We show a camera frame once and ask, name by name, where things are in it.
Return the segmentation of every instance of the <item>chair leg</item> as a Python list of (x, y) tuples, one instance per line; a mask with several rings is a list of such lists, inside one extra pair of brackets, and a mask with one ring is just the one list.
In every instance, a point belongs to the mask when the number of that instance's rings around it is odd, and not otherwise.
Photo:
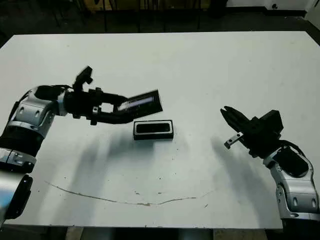
[(140, 18), (141, 18), (141, 16), (140, 16), (140, 4), (141, 4), (140, 0), (138, 0), (137, 3), (138, 3), (138, 6), (137, 6), (138, 7), (138, 14), (137, 14), (136, 27), (137, 27), (137, 32), (140, 33)]
[(81, 12), (81, 9), (80, 9), (79, 0), (74, 0), (74, 5), (75, 5), (77, 11), (79, 12), (79, 15), (80, 15), (80, 18), (81, 18), (81, 21), (82, 21), (83, 25), (85, 25), (86, 22), (85, 22), (84, 15), (83, 15), (83, 13)]
[(49, 8), (51, 9), (51, 12), (52, 12), (52, 14), (53, 14), (53, 17), (54, 17), (54, 19), (55, 19), (56, 25), (60, 28), (60, 23), (59, 23), (59, 21), (58, 21), (58, 18), (57, 18), (57, 15), (56, 15), (56, 13), (55, 13), (54, 7), (53, 7), (53, 5), (52, 5), (52, 3), (51, 3), (51, 0), (48, 0), (48, 4), (49, 4)]
[(197, 29), (197, 31), (199, 31), (199, 29), (200, 29), (200, 15), (201, 15), (201, 0), (198, 0), (198, 4), (199, 4), (199, 6), (198, 6), (198, 23), (197, 23), (197, 26), (196, 26), (196, 29)]
[(114, 10), (114, 4), (112, 3), (112, 0), (109, 0), (109, 4), (111, 7), (111, 10)]
[(103, 23), (104, 23), (104, 31), (107, 31), (107, 13), (106, 13), (106, 1), (102, 0), (103, 4)]
[(62, 19), (65, 19), (65, 17), (64, 17), (64, 15), (63, 15), (63, 13), (62, 13), (62, 9), (61, 9), (61, 2), (60, 2), (60, 0), (55, 0), (55, 1), (57, 1), (58, 3), (57, 3), (57, 8), (58, 8), (58, 11), (59, 11), (59, 13), (60, 13), (60, 16), (61, 16), (61, 18)]
[(166, 3), (165, 0), (161, 0), (162, 2), (162, 18), (163, 18), (163, 32), (167, 31), (167, 16), (166, 16)]

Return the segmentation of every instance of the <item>black rectangular object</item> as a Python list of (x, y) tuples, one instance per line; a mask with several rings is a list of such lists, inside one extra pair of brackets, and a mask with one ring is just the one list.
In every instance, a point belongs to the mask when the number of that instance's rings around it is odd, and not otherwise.
[(162, 111), (158, 90), (130, 97), (114, 109), (115, 113), (126, 113), (133, 119), (155, 114)]
[(133, 139), (173, 139), (174, 125), (172, 120), (135, 121)]

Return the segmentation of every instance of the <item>crack on table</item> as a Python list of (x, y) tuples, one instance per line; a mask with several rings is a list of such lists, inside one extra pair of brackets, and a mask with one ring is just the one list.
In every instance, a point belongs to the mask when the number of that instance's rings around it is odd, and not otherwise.
[(44, 182), (48, 185), (50, 185), (51, 187), (54, 187), (56, 189), (59, 189), (63, 192), (69, 193), (69, 194), (73, 194), (73, 195), (78, 195), (81, 197), (86, 197), (86, 198), (90, 198), (90, 199), (97, 199), (97, 200), (102, 200), (102, 201), (106, 201), (106, 202), (110, 202), (110, 203), (117, 203), (117, 204), (129, 204), (129, 205), (140, 205), (140, 206), (145, 206), (145, 207), (150, 207), (150, 206), (155, 206), (155, 205), (163, 205), (163, 204), (167, 204), (167, 203), (171, 203), (171, 202), (175, 202), (175, 201), (182, 201), (182, 200), (187, 200), (187, 199), (200, 199), (203, 198), (205, 196), (207, 196), (208, 194), (212, 193), (213, 190), (208, 191), (207, 193), (201, 195), (201, 196), (188, 196), (188, 197), (180, 197), (180, 198), (174, 198), (174, 199), (170, 199), (170, 200), (166, 200), (163, 202), (155, 202), (155, 203), (151, 203), (151, 202), (147, 202), (147, 203), (143, 203), (143, 202), (127, 202), (127, 201), (116, 201), (116, 200), (111, 200), (108, 198), (103, 198), (103, 197), (98, 197), (98, 196), (91, 196), (91, 195), (87, 195), (87, 194), (82, 194), (80, 192), (75, 192), (75, 191), (70, 191), (67, 189), (64, 189), (58, 185), (54, 185), (51, 182), (45, 181)]

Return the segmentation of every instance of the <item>black cable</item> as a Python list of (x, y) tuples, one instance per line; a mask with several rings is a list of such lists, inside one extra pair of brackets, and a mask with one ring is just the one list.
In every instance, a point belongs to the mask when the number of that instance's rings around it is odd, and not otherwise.
[(304, 152), (294, 143), (287, 141), (287, 140), (279, 140), (280, 144), (282, 145), (282, 147), (284, 146), (289, 146), (292, 147), (293, 149), (295, 149), (300, 155), (306, 157), (306, 155), (304, 154)]

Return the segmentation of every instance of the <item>table surface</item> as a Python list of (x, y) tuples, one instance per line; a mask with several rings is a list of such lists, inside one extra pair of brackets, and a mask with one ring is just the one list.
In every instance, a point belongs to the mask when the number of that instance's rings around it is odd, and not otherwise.
[(127, 97), (158, 89), (163, 112), (139, 120), (172, 119), (173, 141), (134, 141), (133, 123), (56, 116), (27, 206), (7, 223), (281, 228), (262, 160), (240, 143), (224, 147), (235, 134), (226, 105), (250, 118), (279, 110), (283, 139), (312, 161), (320, 192), (320, 47), (307, 33), (15, 35), (0, 49), (0, 130), (26, 90), (72, 84), (87, 65), (91, 88)]

